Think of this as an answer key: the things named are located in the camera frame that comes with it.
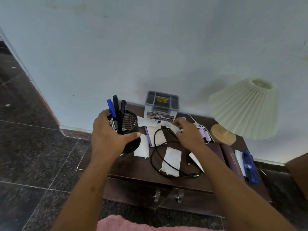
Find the drawer handle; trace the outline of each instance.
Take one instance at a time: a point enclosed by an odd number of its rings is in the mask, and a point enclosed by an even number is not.
[[[155,196],[153,196],[154,203],[157,203],[160,197],[160,189],[156,189]]]
[[[184,193],[179,193],[179,195],[174,198],[177,200],[178,203],[180,203],[182,202],[183,196],[184,196]]]

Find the dark tile floor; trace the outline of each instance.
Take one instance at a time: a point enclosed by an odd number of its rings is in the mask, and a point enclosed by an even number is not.
[[[82,171],[90,140],[65,137],[16,60],[0,50],[0,230],[49,230]],[[263,170],[272,205],[298,230],[308,230],[307,201],[287,173]],[[228,229],[225,218],[104,200],[110,214],[159,226]]]

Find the black mesh pen holder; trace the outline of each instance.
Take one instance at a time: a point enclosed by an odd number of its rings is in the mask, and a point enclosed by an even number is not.
[[[111,128],[116,132],[116,126],[113,122],[111,114],[108,116],[108,122]],[[126,110],[124,114],[124,118],[123,118],[121,135],[129,134],[132,132],[139,132],[137,116],[133,112]],[[141,142],[140,137],[129,142],[128,144],[125,145],[125,148],[122,153],[128,154],[128,153],[135,151],[139,147],[140,142]]]

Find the white folded paper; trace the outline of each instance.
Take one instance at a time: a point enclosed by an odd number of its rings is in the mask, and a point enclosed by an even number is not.
[[[197,157],[191,152],[189,154],[190,158],[198,165],[198,167],[202,170],[202,172],[204,172],[200,162],[198,161]]]
[[[147,131],[148,131],[148,136],[150,138],[149,140],[149,143],[150,143],[150,146],[151,147],[154,147],[154,135],[155,135],[155,132],[157,130],[159,130],[161,128],[161,126],[159,124],[157,124],[156,127],[153,127],[153,126],[146,126],[147,128]],[[164,135],[164,132],[163,130],[159,130],[157,133],[156,133],[156,136],[155,136],[155,143],[156,143],[156,146],[159,146],[163,143],[165,143],[167,140],[165,138],[165,135]]]
[[[181,151],[173,149],[171,147],[167,147],[166,155],[164,157],[164,160],[167,161],[170,165],[172,165],[176,169],[180,169],[181,157],[182,157],[182,152]],[[170,167],[164,161],[163,161],[161,170],[163,172],[166,172],[167,175],[170,174],[170,175],[173,175],[175,177],[179,176],[179,171],[177,171],[174,168]]]
[[[141,134],[139,147],[134,151],[134,156],[149,157],[149,141],[146,135]]]
[[[156,127],[157,125],[157,121],[155,120],[150,120],[150,119],[146,119],[146,118],[142,118],[137,116],[137,120],[138,120],[138,126],[154,126]]]
[[[244,163],[243,163],[243,153],[239,150],[234,150],[234,152],[235,152],[235,157],[238,161],[238,164],[240,165],[242,174],[244,177],[246,177],[246,172],[245,172]]]
[[[178,132],[181,132],[181,130],[176,125],[172,124],[171,122],[161,121],[160,125],[171,129],[173,131],[173,133],[175,133],[175,134],[177,134]]]

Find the wall stain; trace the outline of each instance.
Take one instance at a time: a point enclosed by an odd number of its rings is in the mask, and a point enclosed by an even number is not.
[[[47,0],[48,8],[57,9],[56,0]]]
[[[84,13],[87,11],[87,6],[85,4],[82,4],[82,5],[75,6],[74,9],[75,9],[75,14],[79,16],[81,13]]]

